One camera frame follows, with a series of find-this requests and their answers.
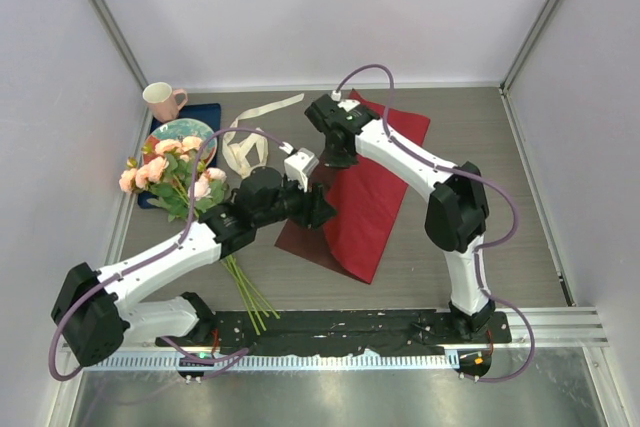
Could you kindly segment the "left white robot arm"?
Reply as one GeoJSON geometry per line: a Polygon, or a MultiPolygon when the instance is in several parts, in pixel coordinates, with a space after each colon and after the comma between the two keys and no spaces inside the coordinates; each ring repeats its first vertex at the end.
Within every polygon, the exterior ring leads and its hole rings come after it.
{"type": "Polygon", "coordinates": [[[146,303],[145,298],[251,244],[262,227],[291,220],[317,229],[335,215],[322,184],[304,188],[274,168],[261,168],[182,233],[98,270],[87,263],[71,268],[51,313],[56,332],[82,367],[107,359],[134,338],[171,336],[203,345],[212,336],[213,322],[202,301],[190,293],[163,303],[146,303]]]}

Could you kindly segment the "pink fake flower bouquet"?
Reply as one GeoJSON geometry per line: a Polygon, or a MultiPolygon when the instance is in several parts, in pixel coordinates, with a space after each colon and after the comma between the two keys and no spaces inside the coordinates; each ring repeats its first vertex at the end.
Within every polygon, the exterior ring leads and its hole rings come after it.
{"type": "Polygon", "coordinates": [[[196,158],[203,141],[196,136],[164,140],[155,145],[156,156],[149,163],[129,158],[119,179],[120,189],[137,197],[153,194],[151,204],[166,210],[170,221],[187,220],[194,200],[194,218],[203,219],[206,210],[231,198],[226,172],[196,158]]]}

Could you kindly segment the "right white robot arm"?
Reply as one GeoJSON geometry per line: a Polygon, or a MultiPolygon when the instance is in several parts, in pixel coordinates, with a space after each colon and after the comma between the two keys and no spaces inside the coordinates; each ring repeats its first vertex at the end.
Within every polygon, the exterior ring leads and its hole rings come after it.
{"type": "Polygon", "coordinates": [[[457,166],[427,152],[356,100],[325,94],[305,110],[325,137],[327,165],[349,168],[370,160],[404,181],[427,203],[425,231],[444,254],[451,282],[453,333],[465,342],[488,329],[495,301],[487,287],[484,254],[488,201],[477,167],[457,166]]]}

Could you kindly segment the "red wrapping paper sheet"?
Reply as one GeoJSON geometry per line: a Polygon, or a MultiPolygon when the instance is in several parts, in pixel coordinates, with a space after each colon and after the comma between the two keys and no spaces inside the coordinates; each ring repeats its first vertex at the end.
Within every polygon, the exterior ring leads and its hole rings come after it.
{"type": "Polygon", "coordinates": [[[275,246],[300,258],[370,284],[398,216],[407,184],[360,157],[345,170],[319,165],[312,180],[328,190],[337,215],[319,229],[285,223],[275,246]]]}

